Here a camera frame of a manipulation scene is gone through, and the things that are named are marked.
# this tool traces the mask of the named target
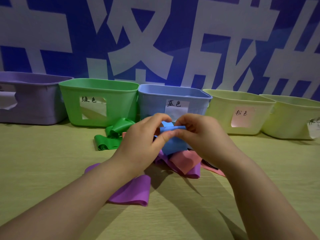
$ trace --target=wall with white characters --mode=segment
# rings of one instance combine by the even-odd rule
[[[0,0],[0,70],[320,101],[320,0]]]

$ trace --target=paper label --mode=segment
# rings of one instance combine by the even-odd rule
[[[169,115],[173,122],[176,122],[182,115],[188,113],[189,102],[167,99],[164,113]]]
[[[18,101],[15,97],[16,89],[11,84],[0,84],[0,109],[12,109]]]
[[[107,103],[103,97],[80,97],[80,108],[83,120],[106,120]]]
[[[252,120],[254,119],[254,115],[256,113],[256,110],[254,107],[248,107],[248,106],[239,106],[236,107],[232,120],[231,120],[231,126],[232,127],[251,127]]]
[[[320,117],[309,120],[306,125],[312,139],[320,137]]]

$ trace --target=wooden table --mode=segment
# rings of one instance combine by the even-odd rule
[[[0,225],[112,156],[93,138],[103,129],[0,124]],[[320,141],[231,136],[320,237]],[[246,239],[230,184],[201,169],[186,179],[151,165],[148,207],[105,205],[81,239]]]

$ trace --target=purple paper strip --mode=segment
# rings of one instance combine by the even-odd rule
[[[96,163],[86,168],[84,173],[94,169],[100,163]],[[122,205],[142,205],[149,203],[151,178],[148,175],[136,177],[123,185],[108,199],[109,202]]]
[[[158,156],[156,157],[156,159],[154,160],[155,164],[160,164],[162,162],[165,162],[174,172],[180,174],[181,176],[190,178],[190,179],[198,179],[200,178],[200,168],[201,168],[201,164],[197,164],[194,168],[192,168],[189,172],[187,172],[186,174],[184,174],[183,172],[181,172],[181,170],[174,165],[169,159],[168,157],[162,152],[162,150],[160,150]]]

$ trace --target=plastic basket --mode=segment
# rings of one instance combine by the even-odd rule
[[[59,86],[73,125],[108,127],[120,118],[136,119],[137,83],[76,78]]]
[[[206,115],[216,118],[228,134],[259,133],[276,103],[247,92],[203,90],[213,96]]]
[[[281,139],[311,140],[307,123],[320,117],[320,102],[293,96],[261,94],[276,101],[262,131]]]
[[[138,92],[141,119],[155,113],[167,113],[175,122],[186,113],[204,115],[212,99],[196,88],[142,84]]]
[[[58,83],[72,77],[0,72],[0,123],[53,125],[67,117]]]

